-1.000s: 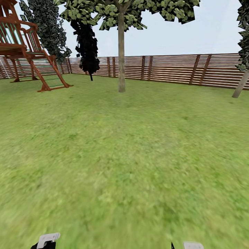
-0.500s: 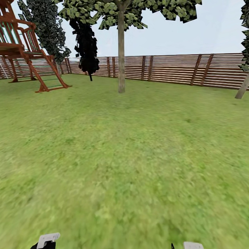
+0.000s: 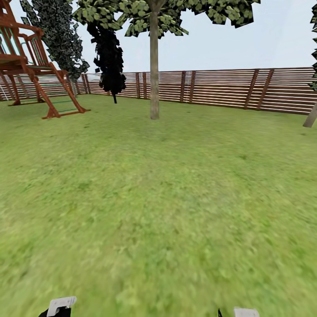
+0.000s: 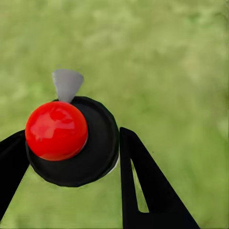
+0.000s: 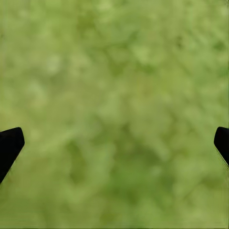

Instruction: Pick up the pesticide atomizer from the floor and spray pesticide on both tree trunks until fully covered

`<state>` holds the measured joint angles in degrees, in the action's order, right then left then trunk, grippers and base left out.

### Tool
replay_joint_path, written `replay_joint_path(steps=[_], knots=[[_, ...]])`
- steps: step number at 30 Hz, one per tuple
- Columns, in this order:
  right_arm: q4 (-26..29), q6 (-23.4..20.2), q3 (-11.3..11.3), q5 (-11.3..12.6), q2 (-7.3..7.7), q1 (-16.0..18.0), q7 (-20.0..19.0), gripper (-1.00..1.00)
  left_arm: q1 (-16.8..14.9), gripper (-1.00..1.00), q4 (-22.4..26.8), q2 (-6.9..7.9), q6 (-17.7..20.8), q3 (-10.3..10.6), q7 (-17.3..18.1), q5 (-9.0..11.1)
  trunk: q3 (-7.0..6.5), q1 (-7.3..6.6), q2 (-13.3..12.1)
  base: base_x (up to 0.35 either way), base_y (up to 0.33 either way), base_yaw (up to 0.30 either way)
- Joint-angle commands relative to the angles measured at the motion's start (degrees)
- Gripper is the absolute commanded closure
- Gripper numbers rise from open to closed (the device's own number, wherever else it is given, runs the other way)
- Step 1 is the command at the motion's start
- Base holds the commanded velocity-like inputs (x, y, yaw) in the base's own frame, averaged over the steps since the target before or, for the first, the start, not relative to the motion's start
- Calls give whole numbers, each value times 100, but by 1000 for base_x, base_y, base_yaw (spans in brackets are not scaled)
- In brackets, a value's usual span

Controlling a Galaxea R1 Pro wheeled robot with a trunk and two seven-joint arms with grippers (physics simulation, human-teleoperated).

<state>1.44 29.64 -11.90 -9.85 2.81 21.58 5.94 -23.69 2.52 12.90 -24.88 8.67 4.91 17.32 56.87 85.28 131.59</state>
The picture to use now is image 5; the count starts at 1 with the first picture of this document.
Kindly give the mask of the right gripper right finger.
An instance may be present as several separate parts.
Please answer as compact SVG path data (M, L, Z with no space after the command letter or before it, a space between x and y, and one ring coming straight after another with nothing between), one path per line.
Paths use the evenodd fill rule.
M224 127L218 127L214 144L218 151L221 153L227 164L229 165L229 129Z

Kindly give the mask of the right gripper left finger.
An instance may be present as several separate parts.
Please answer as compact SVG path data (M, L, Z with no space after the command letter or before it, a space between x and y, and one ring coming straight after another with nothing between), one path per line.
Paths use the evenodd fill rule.
M0 184L24 145L20 127L0 132Z

